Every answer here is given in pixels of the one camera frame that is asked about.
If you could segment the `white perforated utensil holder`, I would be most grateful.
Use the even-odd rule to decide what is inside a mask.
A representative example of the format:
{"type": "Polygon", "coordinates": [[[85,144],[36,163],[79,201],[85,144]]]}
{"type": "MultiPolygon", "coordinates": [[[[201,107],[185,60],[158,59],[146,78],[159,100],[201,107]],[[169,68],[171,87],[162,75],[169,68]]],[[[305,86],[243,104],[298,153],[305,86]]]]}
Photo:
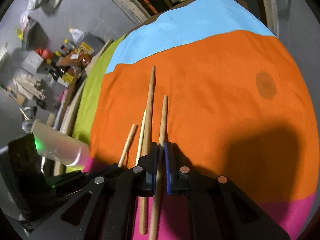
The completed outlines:
{"type": "Polygon", "coordinates": [[[39,155],[70,167],[84,167],[89,160],[89,146],[35,120],[31,127],[39,155]]]}

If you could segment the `metal spoon black handle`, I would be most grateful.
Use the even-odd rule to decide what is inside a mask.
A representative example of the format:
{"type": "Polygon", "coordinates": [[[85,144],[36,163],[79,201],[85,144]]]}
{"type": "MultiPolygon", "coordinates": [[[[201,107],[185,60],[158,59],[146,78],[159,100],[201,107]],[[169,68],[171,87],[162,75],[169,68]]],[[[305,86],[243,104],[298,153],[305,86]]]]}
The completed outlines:
{"type": "Polygon", "coordinates": [[[33,119],[24,120],[22,122],[22,129],[25,131],[25,133],[28,133],[28,134],[31,133],[31,129],[32,129],[33,123],[34,123],[33,119]]]}

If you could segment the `wooden knife holder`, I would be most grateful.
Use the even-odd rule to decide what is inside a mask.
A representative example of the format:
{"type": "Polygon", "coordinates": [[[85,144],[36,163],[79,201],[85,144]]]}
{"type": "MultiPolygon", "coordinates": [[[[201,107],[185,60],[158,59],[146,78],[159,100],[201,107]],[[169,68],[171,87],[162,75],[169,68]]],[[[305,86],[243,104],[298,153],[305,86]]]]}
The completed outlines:
{"type": "Polygon", "coordinates": [[[7,96],[14,100],[18,105],[23,106],[25,103],[25,97],[21,95],[16,90],[6,87],[5,85],[1,84],[1,88],[6,92],[7,96]]]}

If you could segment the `colourful patchwork table cloth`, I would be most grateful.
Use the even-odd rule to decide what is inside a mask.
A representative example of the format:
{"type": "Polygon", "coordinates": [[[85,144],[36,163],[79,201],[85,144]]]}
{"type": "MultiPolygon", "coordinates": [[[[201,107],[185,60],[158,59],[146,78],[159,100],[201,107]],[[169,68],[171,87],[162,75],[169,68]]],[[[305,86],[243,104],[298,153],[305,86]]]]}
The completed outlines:
{"type": "Polygon", "coordinates": [[[146,108],[152,139],[163,98],[167,135],[202,174],[224,175],[297,239],[319,174],[319,135],[303,76],[282,43],[235,0],[193,0],[114,41],[91,68],[73,137],[84,171],[117,163],[146,108]]]}

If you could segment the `white hanging towel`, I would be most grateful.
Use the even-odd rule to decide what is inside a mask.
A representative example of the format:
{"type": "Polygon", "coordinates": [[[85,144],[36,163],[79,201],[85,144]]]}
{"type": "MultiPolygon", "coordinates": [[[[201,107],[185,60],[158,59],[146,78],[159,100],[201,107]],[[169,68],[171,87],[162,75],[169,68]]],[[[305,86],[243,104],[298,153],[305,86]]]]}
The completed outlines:
{"type": "Polygon", "coordinates": [[[27,73],[20,73],[15,75],[12,81],[18,92],[28,100],[32,100],[33,98],[44,100],[46,98],[44,90],[41,88],[41,79],[38,77],[27,73]]]}

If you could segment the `dark soy sauce bottle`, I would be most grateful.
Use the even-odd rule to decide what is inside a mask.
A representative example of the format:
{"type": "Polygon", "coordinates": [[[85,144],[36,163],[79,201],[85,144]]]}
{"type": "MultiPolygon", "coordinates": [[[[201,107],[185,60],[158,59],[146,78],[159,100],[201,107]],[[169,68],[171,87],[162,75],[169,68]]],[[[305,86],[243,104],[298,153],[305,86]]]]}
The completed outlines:
{"type": "Polygon", "coordinates": [[[67,83],[71,83],[73,81],[73,75],[71,74],[70,66],[67,67],[58,67],[52,59],[46,59],[46,63],[50,65],[49,74],[53,77],[54,81],[58,81],[61,78],[63,81],[67,83]]]}

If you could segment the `red plastic bag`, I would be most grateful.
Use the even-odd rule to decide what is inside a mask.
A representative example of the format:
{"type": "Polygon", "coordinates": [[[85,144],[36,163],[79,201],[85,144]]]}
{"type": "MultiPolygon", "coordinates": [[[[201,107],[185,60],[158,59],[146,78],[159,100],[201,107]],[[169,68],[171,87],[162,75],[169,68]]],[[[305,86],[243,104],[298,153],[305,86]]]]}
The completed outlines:
{"type": "Polygon", "coordinates": [[[54,54],[48,49],[37,48],[37,49],[35,49],[35,52],[38,55],[40,55],[40,57],[42,57],[44,60],[53,59],[54,58],[54,54]]]}

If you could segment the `white wall box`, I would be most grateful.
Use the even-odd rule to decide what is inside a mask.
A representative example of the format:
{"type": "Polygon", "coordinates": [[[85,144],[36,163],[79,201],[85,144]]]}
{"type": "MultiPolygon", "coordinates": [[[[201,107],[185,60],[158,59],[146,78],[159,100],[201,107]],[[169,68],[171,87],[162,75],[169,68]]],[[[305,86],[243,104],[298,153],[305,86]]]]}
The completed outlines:
{"type": "Polygon", "coordinates": [[[30,51],[23,60],[22,69],[29,74],[43,73],[44,59],[34,50],[30,51]]]}

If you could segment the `grey wall shelf basket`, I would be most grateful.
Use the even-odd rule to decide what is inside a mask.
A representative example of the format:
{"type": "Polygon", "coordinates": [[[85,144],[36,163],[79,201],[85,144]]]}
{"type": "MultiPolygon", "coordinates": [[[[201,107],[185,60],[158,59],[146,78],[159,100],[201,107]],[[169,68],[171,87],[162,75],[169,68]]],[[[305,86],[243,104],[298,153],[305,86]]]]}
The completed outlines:
{"type": "Polygon", "coordinates": [[[37,20],[29,19],[25,29],[23,30],[22,49],[29,50],[34,41],[37,20]]]}

